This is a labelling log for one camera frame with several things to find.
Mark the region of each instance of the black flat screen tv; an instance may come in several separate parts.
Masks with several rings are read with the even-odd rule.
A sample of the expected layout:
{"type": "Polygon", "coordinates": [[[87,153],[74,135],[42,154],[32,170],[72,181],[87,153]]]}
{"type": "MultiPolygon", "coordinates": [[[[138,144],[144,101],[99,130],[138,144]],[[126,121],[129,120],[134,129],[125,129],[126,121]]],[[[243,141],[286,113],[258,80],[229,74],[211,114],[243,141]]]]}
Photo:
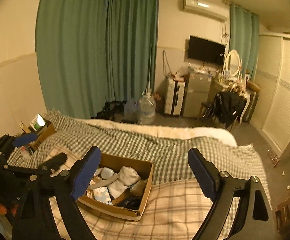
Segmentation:
{"type": "Polygon", "coordinates": [[[189,37],[188,58],[222,65],[224,53],[225,45],[194,36],[189,37]]]}

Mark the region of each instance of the white louvered door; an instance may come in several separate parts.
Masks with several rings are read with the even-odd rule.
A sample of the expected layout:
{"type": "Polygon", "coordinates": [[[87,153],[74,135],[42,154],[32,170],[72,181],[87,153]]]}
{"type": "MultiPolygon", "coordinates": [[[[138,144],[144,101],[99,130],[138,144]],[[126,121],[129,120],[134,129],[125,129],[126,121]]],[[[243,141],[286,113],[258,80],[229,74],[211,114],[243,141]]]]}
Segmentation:
{"type": "Polygon", "coordinates": [[[282,37],[260,36],[255,83],[261,87],[252,122],[261,129],[270,110],[281,64],[282,37]]]}
{"type": "Polygon", "coordinates": [[[279,85],[263,131],[284,150],[290,141],[290,40],[283,40],[279,85]]]}

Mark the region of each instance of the cardboard box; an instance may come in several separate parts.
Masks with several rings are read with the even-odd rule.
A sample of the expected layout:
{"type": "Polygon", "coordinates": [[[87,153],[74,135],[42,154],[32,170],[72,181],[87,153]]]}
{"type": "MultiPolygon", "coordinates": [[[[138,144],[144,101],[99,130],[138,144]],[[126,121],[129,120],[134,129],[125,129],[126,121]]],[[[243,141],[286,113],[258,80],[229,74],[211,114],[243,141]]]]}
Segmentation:
{"type": "Polygon", "coordinates": [[[30,146],[32,147],[32,149],[35,151],[38,149],[39,145],[41,145],[41,143],[50,135],[56,133],[55,127],[54,125],[45,120],[46,125],[42,128],[41,131],[38,131],[38,138],[36,141],[30,143],[30,146]]]}
{"type": "Polygon", "coordinates": [[[114,172],[116,173],[120,171],[122,166],[132,167],[137,171],[141,179],[148,180],[145,190],[144,190],[144,194],[142,196],[139,209],[132,210],[132,209],[121,208],[121,207],[115,206],[120,201],[132,195],[130,193],[129,188],[126,189],[122,195],[120,195],[118,198],[112,201],[113,205],[108,205],[108,204],[96,201],[92,198],[87,197],[86,195],[78,198],[78,201],[90,208],[96,209],[100,212],[106,213],[114,217],[127,219],[127,220],[133,220],[133,221],[140,220],[144,212],[146,203],[147,203],[150,189],[152,187],[153,164],[151,162],[146,162],[146,161],[141,161],[141,160],[134,160],[134,159],[128,159],[128,158],[123,158],[123,157],[118,157],[118,156],[113,156],[113,155],[102,154],[102,158],[101,158],[99,166],[108,167],[114,170],[114,172]]]}

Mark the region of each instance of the silver bolt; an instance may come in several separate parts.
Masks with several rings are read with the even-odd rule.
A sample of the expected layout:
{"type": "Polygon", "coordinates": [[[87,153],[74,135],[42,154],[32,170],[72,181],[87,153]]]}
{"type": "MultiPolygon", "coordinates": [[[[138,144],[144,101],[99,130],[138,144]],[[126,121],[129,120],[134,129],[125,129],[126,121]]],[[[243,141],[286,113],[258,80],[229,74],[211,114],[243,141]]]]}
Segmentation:
{"type": "Polygon", "coordinates": [[[33,175],[31,175],[31,176],[29,177],[29,179],[30,179],[31,181],[34,181],[34,180],[37,179],[37,175],[36,175],[36,174],[33,174],[33,175]]]}
{"type": "Polygon", "coordinates": [[[63,177],[67,176],[68,174],[69,174],[69,170],[63,170],[60,172],[60,175],[63,177]]]}
{"type": "Polygon", "coordinates": [[[254,182],[259,182],[260,179],[259,179],[258,177],[256,177],[256,176],[252,176],[252,181],[254,181],[254,182]]]}
{"type": "Polygon", "coordinates": [[[229,174],[228,174],[227,171],[221,171],[221,172],[220,172],[220,175],[221,175],[223,178],[227,178],[229,174]]]}

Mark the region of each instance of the curtain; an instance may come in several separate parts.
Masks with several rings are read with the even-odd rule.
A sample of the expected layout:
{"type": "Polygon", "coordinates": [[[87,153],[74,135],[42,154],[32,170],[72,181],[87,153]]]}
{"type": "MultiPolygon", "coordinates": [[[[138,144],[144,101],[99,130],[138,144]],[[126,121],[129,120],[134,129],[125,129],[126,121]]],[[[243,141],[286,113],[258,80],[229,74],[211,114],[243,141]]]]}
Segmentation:
{"type": "Polygon", "coordinates": [[[241,6],[230,6],[229,50],[237,50],[242,60],[242,73],[249,70],[254,80],[259,47],[259,20],[257,14],[244,10],[241,6]]]}
{"type": "Polygon", "coordinates": [[[103,108],[106,6],[106,0],[40,0],[35,47],[47,109],[90,118],[103,108]]]}
{"type": "Polygon", "coordinates": [[[158,0],[109,0],[106,62],[109,101],[154,88],[158,0]]]}

